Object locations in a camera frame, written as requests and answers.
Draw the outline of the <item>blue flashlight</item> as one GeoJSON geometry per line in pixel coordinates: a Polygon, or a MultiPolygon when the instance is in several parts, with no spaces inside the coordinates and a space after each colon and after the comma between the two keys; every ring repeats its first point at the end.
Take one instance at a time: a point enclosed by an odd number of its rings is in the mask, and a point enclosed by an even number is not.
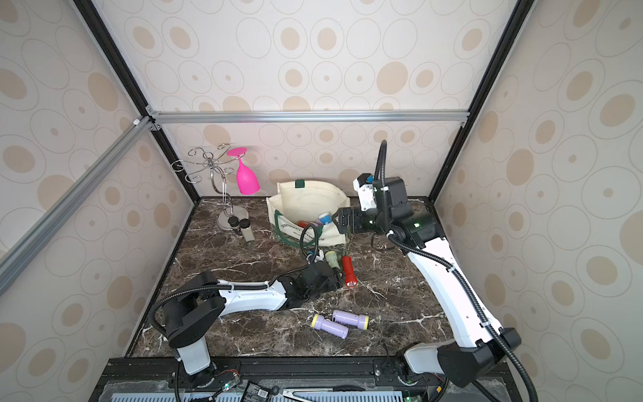
{"type": "Polygon", "coordinates": [[[320,214],[318,220],[322,225],[331,224],[331,222],[333,222],[332,215],[328,211],[320,214]]]}

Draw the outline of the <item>purple flashlight bottom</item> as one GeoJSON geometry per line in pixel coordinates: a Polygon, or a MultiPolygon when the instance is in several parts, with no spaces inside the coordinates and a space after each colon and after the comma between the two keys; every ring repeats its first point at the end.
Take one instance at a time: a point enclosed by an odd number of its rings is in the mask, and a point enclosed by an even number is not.
{"type": "Polygon", "coordinates": [[[327,320],[323,316],[316,314],[312,321],[311,327],[317,331],[323,331],[330,333],[333,336],[336,336],[341,339],[345,339],[348,336],[348,328],[340,323],[336,323],[332,320],[327,320]]]}

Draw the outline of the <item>green flashlight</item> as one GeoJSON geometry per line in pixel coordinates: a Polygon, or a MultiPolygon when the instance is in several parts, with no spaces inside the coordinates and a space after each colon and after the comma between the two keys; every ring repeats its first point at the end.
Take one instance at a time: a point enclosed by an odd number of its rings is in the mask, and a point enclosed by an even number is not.
{"type": "Polygon", "coordinates": [[[341,271],[342,268],[339,264],[338,254],[336,253],[336,251],[328,251],[325,254],[325,260],[328,263],[328,266],[333,268],[334,271],[341,271]]]}

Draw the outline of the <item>purple flashlight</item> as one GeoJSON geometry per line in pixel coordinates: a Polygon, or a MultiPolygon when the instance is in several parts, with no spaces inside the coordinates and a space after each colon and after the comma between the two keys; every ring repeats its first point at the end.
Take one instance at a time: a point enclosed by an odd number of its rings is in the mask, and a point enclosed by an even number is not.
{"type": "Polygon", "coordinates": [[[333,321],[335,323],[353,326],[360,330],[366,330],[368,328],[369,317],[367,315],[358,315],[341,310],[334,310],[333,321]]]}
{"type": "Polygon", "coordinates": [[[336,323],[332,320],[327,320],[323,316],[316,314],[312,321],[311,327],[317,331],[323,331],[330,333],[333,336],[336,336],[341,339],[345,339],[348,336],[348,328],[340,323],[336,323]]]}

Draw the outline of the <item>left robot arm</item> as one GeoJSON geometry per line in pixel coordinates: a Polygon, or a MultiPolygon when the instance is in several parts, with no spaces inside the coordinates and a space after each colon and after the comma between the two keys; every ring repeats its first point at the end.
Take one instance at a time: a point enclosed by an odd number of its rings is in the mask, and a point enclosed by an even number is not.
{"type": "Polygon", "coordinates": [[[305,266],[269,281],[224,281],[212,271],[202,272],[156,301],[147,321],[167,340],[187,375],[212,370],[205,335],[219,318],[254,310],[292,310],[343,287],[339,264],[320,256],[318,234],[312,243],[315,249],[305,254],[305,266]]]}

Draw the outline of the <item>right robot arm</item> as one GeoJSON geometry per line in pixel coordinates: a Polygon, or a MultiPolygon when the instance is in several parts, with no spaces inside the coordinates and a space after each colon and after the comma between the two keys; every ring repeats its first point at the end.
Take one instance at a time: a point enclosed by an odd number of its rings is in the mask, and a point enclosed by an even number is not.
{"type": "Polygon", "coordinates": [[[423,275],[450,323],[452,340],[406,348],[403,367],[412,375],[442,374],[461,388],[474,385],[490,399],[492,394],[479,378],[507,360],[522,379],[529,400],[538,400],[533,381],[515,354],[522,343],[517,330],[502,326],[479,298],[455,261],[436,214],[413,211],[403,179],[387,176],[387,150],[388,143],[382,141],[375,171],[354,180],[359,205],[338,209],[333,222],[343,235],[385,236],[423,275]]]}

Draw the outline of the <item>small red flashlight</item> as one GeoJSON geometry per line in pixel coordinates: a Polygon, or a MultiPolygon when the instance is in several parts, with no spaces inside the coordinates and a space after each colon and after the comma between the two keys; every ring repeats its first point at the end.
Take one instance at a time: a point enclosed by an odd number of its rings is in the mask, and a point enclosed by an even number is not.
{"type": "Polygon", "coordinates": [[[342,266],[344,273],[344,283],[348,288],[354,288],[358,285],[358,279],[353,268],[353,260],[350,256],[343,256],[342,266]]]}

